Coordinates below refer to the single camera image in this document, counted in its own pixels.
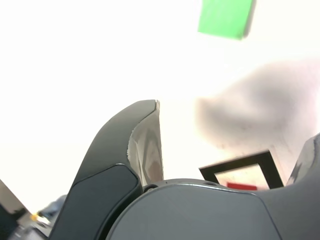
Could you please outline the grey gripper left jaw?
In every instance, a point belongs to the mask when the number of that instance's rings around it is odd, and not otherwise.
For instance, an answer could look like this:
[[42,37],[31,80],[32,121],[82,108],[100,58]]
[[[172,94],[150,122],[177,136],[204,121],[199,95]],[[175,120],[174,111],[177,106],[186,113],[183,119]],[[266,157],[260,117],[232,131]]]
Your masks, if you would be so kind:
[[104,240],[144,187],[164,178],[160,103],[141,100],[97,133],[50,232],[51,240]]

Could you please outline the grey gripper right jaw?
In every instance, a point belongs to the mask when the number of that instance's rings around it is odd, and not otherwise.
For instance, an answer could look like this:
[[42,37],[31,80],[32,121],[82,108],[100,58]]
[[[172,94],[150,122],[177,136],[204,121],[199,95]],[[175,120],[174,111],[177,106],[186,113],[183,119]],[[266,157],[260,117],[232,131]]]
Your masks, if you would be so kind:
[[294,183],[266,191],[168,184],[119,216],[109,240],[317,240],[320,237],[320,137],[297,160]]

